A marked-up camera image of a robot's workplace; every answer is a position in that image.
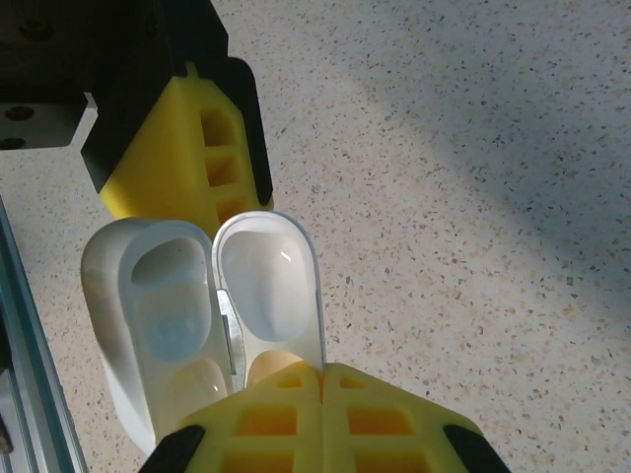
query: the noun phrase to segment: terrazzo surface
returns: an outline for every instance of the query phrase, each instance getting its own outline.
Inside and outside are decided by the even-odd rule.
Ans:
[[[313,236],[326,347],[459,411],[517,471],[631,471],[631,7],[227,0],[276,208]],[[0,194],[93,471],[132,472],[79,262],[79,148]]]

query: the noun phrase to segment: speckled countertop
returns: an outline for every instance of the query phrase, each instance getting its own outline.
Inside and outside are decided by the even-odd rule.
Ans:
[[[217,4],[277,209],[314,237],[329,359],[470,417],[515,472],[631,471],[627,3]],[[78,149],[2,154],[0,193],[87,460],[131,472],[80,291],[108,215]]]

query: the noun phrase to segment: yellow 3d-printed part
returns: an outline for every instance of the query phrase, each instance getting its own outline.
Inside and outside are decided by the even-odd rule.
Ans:
[[[186,220],[210,237],[258,203],[243,117],[188,65],[173,77],[100,192],[116,219]]]
[[[202,409],[186,473],[466,473],[443,428],[468,419],[344,365],[304,363]]]
[[[316,372],[296,363],[209,407],[182,424],[206,434],[186,473],[321,473]]]
[[[466,473],[443,432],[480,433],[465,417],[345,365],[328,365],[322,403],[326,473]]]

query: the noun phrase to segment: open earbud case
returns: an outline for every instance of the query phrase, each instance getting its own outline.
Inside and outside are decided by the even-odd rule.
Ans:
[[[147,454],[181,419],[297,361],[324,367],[316,254],[275,212],[127,219],[84,252],[84,293],[118,418]]]

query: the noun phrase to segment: screw hole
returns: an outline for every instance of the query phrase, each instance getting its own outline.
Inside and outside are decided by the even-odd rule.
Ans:
[[[24,147],[27,142],[22,138],[5,138],[4,140],[0,140],[0,150],[2,151],[11,151],[11,150],[19,150]]]
[[[35,110],[30,108],[29,106],[23,105],[12,106],[4,113],[4,116],[6,116],[11,121],[25,121],[29,118],[32,118],[33,115],[35,115]]]
[[[40,20],[26,20],[20,27],[20,33],[31,41],[46,41],[52,38],[55,34],[55,29],[50,23],[41,22]]]

